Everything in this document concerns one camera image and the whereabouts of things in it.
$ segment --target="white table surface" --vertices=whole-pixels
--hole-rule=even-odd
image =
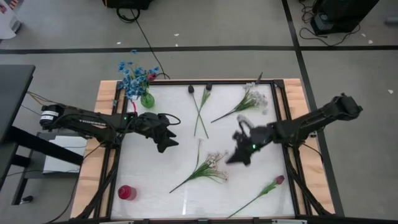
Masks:
[[[204,85],[195,85],[195,99],[201,103]],[[215,123],[210,121],[229,112],[244,96],[243,85],[213,85],[211,96],[204,105],[201,115],[205,122],[209,139],[201,124],[197,136],[193,136],[197,111],[188,94],[186,85],[157,85],[150,87],[155,97],[155,106],[145,109],[136,101],[137,112],[170,113],[181,119],[181,124],[169,126],[180,144],[169,147],[161,154],[157,152],[153,140],[138,134],[127,134],[124,138],[115,196],[112,206],[112,219],[135,218],[224,218],[252,200],[278,175],[287,177],[282,146],[271,143],[253,154],[251,165],[226,165],[220,161],[219,170],[228,172],[229,179],[218,184],[206,177],[191,180],[179,189],[169,193],[184,181],[194,170],[197,158],[198,138],[201,144],[201,164],[208,152],[234,152],[235,141],[232,135],[239,129],[236,117],[245,115],[254,125],[276,121],[272,101],[271,86],[262,84],[253,88],[265,94],[268,99],[267,114],[262,109],[249,109],[232,114]],[[132,111],[129,102],[128,111]],[[133,201],[121,200],[117,190],[122,185],[137,189]],[[294,216],[289,183],[284,183],[241,210],[234,217],[286,217]]]

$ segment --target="wooden board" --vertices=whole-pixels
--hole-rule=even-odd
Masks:
[[[99,92],[95,111],[105,114],[111,114],[113,107],[113,98],[116,91],[116,80],[102,81],[99,86]],[[290,113],[292,118],[297,118],[308,113],[307,103],[303,88],[298,78],[284,79],[287,99],[289,101]],[[308,139],[307,144],[318,149],[316,139]],[[92,151],[98,145],[96,140],[90,140],[86,148],[86,154]],[[98,189],[100,181],[101,167],[103,164],[104,149],[98,149],[86,158],[80,172],[80,177],[76,189],[75,199],[73,201],[71,218],[79,215],[90,202],[92,196]],[[326,181],[325,171],[319,155],[311,149],[302,146],[300,156],[304,170],[305,180],[308,188],[318,199],[318,201],[329,212],[334,213],[331,201],[329,187]],[[301,193],[298,190],[298,199],[301,201],[301,213],[304,214]],[[104,194],[101,206],[101,216],[105,216],[105,209],[108,201],[108,191]]]

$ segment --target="wooden table frame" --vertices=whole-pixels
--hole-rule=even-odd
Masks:
[[[154,85],[200,85],[209,82],[214,84],[242,84],[253,81],[252,79],[160,80],[156,81]],[[299,79],[261,80],[261,82],[263,84],[271,84],[277,120],[294,119],[308,113],[308,107]],[[113,114],[126,111],[127,100],[124,100],[123,91],[116,91],[116,84],[117,81],[101,82],[95,112]],[[308,138],[306,144],[318,150],[317,140],[315,138]],[[98,142],[96,140],[90,140],[86,148],[86,154],[91,152],[97,145]],[[76,217],[83,211],[96,193],[100,183],[104,181],[114,160],[116,159],[116,162],[118,162],[118,157],[115,157],[115,155],[117,154],[114,149],[106,150],[104,148],[99,148],[83,161],[75,199],[73,201],[71,218]],[[299,176],[307,183],[307,187],[321,205],[329,212],[334,213],[335,209],[331,200],[330,190],[320,156],[316,152],[306,148],[306,146],[301,146],[299,151],[284,149],[284,156],[285,160],[290,157]],[[303,197],[298,185],[290,176],[288,176],[288,178],[295,214],[315,215],[315,211],[311,209],[308,201]],[[96,206],[90,217],[110,217],[115,183],[116,178],[114,178],[110,186],[107,187],[102,196],[101,203]]]

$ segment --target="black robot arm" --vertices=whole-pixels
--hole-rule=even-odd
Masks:
[[[281,143],[298,149],[310,133],[322,130],[326,125],[336,120],[349,121],[355,119],[362,110],[362,107],[358,106],[352,97],[342,93],[341,96],[334,97],[331,102],[322,108],[293,120],[277,121],[269,123],[266,126],[254,127],[250,121],[238,118],[241,132],[236,131],[233,135],[237,146],[235,147],[235,153],[228,159],[227,164],[242,162],[248,166],[251,163],[251,155],[260,151],[261,148],[270,142]],[[249,136],[244,131],[244,125],[250,130]],[[293,168],[290,158],[287,158],[286,161],[288,174],[302,189],[302,192],[308,198],[308,201],[312,204],[316,212],[319,215],[330,215],[299,177]]]
[[[107,115],[82,110],[62,104],[42,107],[40,125],[44,130],[67,128],[81,136],[96,138],[104,147],[117,148],[126,133],[137,133],[152,138],[159,152],[167,147],[176,146],[176,135],[169,131],[170,124],[166,114],[123,113]]]

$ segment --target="black metal frame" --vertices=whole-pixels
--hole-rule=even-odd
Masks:
[[[224,84],[224,85],[234,85],[234,84],[242,85],[247,82],[254,82],[254,81],[256,81],[256,80],[166,80],[166,81],[154,82],[152,85],[206,85],[207,83],[212,83],[214,85],[222,85],[222,84]],[[261,80],[260,84],[270,85],[270,87],[271,87],[272,98],[273,98],[273,102],[274,102],[274,106],[275,106],[275,112],[277,115],[277,121],[282,120],[281,109],[279,106],[279,100],[277,98],[277,92],[276,92],[277,87],[280,89],[280,92],[282,93],[282,101],[283,101],[283,105],[284,105],[284,111],[286,113],[286,118],[291,119],[289,104],[287,102],[287,95],[286,95],[286,90],[285,90],[285,86],[284,86],[284,81],[283,80]],[[118,105],[119,105],[118,99],[120,97],[120,94],[121,94],[121,90],[116,90],[115,97],[114,97],[114,101],[116,103],[113,105],[112,114],[115,114],[118,110]],[[123,98],[122,112],[125,113],[126,111],[127,111],[127,100],[125,98]],[[283,149],[284,159],[285,159],[285,163],[286,163],[287,160],[290,160],[289,149],[283,145],[282,145],[282,149]],[[106,177],[106,171],[107,171],[108,165],[109,165],[110,151],[111,151],[111,149],[106,149],[106,151],[105,151],[105,156],[104,156],[104,161],[103,161],[103,166],[102,166],[102,171],[101,171],[101,177],[100,177],[100,181],[99,181],[100,185],[103,184],[104,179]],[[297,151],[298,151],[298,149],[296,149],[296,151],[294,151],[295,163],[298,168],[298,175],[302,179],[302,181],[305,183],[305,179],[303,176],[302,164],[301,164],[300,156]],[[116,162],[117,166],[119,165],[119,158],[120,158],[120,150],[116,150],[115,155],[114,155],[114,162]],[[109,200],[108,200],[108,206],[106,209],[105,218],[110,218],[110,215],[111,215],[114,191],[115,191],[115,186],[116,186],[116,178],[117,178],[117,174],[115,175],[115,177],[113,178],[113,180],[110,183]],[[292,195],[294,212],[296,215],[300,215],[299,203],[297,200],[297,192],[296,192],[294,180],[289,175],[288,175],[288,180],[289,180],[290,193]],[[100,217],[100,209],[101,209],[101,201],[99,201],[99,203],[95,207],[94,218]],[[308,202],[308,200],[306,198],[305,198],[305,210],[306,210],[307,215],[312,214],[310,203]],[[261,223],[262,222],[269,223],[271,221],[270,219],[265,220],[265,219],[259,219],[258,217],[254,217],[253,220],[257,220]],[[228,220],[227,222],[228,223],[231,223],[231,222],[253,223],[253,220],[251,220],[251,221],[250,220],[248,221],[247,219],[245,219],[245,220]],[[161,222],[175,222],[175,221],[176,220],[167,220],[167,221],[164,220]]]

